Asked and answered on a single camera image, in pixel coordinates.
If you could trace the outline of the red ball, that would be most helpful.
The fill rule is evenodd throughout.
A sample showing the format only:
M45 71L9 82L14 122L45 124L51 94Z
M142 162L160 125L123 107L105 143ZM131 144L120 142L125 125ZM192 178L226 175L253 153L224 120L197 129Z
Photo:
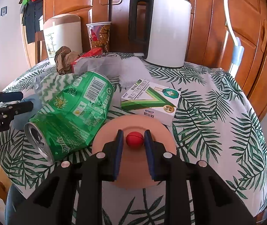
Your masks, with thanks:
M130 132L126 136L126 144L131 149L139 149L144 145L144 137L140 132Z

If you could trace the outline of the clear plastic wrapper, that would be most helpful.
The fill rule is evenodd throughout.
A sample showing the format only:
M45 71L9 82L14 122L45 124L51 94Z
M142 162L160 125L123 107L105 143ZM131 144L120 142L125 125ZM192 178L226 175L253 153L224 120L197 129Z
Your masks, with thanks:
M73 71L77 75L85 72L95 72L108 79L119 77L122 59L117 54L106 54L94 57L81 57L76 60Z

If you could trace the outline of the Coca-Cola paper cup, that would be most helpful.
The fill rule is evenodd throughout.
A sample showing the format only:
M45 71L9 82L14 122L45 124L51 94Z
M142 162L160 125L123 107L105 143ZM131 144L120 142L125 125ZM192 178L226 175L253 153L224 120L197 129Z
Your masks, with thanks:
M109 52L111 22L86 24L91 49L101 48L103 53Z

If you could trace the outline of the red cardboard box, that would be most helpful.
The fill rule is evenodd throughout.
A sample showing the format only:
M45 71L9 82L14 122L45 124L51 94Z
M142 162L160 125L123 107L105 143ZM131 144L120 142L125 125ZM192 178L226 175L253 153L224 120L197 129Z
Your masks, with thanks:
M102 55L103 54L103 49L101 47L95 47L93 49L91 49L90 51L84 53L83 55L81 55L77 60L75 60L74 62L71 63L71 69L72 72L74 73L74 66L77 64L77 62L79 62L82 58L85 57L92 57L92 56L98 56L98 55Z

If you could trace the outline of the crushed green Sprite can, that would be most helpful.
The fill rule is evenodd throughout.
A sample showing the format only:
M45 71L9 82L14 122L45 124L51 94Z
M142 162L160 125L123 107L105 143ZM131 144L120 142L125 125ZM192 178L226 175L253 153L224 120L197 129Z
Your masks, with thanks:
M103 75L51 73L35 87L42 107L24 126L28 141L51 164L89 146L114 94Z

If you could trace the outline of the brown paper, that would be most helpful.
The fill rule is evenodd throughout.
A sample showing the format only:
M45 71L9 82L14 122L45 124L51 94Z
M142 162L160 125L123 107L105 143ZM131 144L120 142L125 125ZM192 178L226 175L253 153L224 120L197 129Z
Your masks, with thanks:
M60 47L55 54L54 60L56 63L56 70L59 75L65 75L72 73L71 63L77 60L80 57L80 54L71 51L69 47L62 46Z

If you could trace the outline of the blue round dish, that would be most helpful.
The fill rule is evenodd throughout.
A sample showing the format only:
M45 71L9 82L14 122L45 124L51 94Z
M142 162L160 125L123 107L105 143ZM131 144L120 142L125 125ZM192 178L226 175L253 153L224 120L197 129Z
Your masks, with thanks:
M33 103L33 109L30 112L22 113L14 117L14 120L11 122L11 126L18 131L23 131L25 124L29 121L29 119L34 116L41 108L42 102L37 94L29 95L28 97L21 100L21 102L29 102Z

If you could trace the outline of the white electric kettle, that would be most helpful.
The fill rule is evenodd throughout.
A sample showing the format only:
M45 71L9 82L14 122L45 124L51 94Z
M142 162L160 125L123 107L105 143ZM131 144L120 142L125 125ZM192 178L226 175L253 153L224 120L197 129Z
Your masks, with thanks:
M146 4L144 38L137 38L138 3ZM143 45L150 64L180 68L184 65L191 20L190 0L130 0L128 39Z

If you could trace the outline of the white fluffy cloth strip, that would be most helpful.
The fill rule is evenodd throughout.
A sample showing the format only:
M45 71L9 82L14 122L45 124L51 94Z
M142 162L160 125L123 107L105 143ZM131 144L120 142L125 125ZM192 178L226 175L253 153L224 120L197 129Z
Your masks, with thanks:
M142 60L132 56L122 59L119 84L122 88L132 87L139 79L153 81Z

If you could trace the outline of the hanging dark clothes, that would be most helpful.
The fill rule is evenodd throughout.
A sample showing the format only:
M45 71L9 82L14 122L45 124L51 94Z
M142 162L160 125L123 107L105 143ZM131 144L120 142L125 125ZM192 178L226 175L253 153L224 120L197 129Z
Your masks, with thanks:
M43 15L43 0L30 0L21 6L22 25L26 29L27 43L35 42L35 33L40 31L39 19Z

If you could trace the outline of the wooden wardrobe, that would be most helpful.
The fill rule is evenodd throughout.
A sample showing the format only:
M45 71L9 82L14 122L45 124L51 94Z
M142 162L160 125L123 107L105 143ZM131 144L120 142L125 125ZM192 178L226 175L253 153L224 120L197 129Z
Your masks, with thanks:
M43 16L76 14L82 24L82 47L90 48L86 24L111 21L110 50L140 52L142 45L128 40L130 0L43 0ZM228 34L223 0L190 0L191 15L186 60L227 70L233 41ZM229 0L231 25L241 39L244 55L236 81L257 116L267 113L267 0Z

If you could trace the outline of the green white medicine box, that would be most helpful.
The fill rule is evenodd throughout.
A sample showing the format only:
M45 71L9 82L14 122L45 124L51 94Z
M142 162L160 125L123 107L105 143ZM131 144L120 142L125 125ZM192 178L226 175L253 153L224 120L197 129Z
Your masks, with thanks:
M180 91L148 80L139 79L121 97L121 108L138 115L172 125L180 99Z

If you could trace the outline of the cream tissue canister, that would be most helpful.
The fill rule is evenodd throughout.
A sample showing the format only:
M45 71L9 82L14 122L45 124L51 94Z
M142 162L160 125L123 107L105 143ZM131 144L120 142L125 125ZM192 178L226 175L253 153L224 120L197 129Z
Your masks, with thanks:
M49 60L54 63L55 54L62 46L71 51L83 52L81 19L74 14L61 14L43 24L43 36Z

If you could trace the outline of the wooden chair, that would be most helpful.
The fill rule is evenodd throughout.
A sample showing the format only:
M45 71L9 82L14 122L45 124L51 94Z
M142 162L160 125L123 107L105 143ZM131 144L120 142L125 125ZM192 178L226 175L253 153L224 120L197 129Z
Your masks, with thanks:
M38 31L35 33L35 64L48 58L46 43L44 40L44 32Z

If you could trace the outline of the pink round plate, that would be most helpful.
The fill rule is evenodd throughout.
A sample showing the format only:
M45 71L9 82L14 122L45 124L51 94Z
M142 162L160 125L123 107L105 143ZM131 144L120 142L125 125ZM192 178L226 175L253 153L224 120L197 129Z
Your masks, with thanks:
M145 146L131 149L126 144L126 136L130 132L140 132L144 137L146 130L150 130L154 141L164 144L166 151L176 154L175 140L169 130L157 119L141 115L124 115L105 123L96 134L92 153L101 151L104 145L115 140L118 130L124 134L124 144L120 171L114 183L119 188L147 188L157 183L151 179L148 169Z

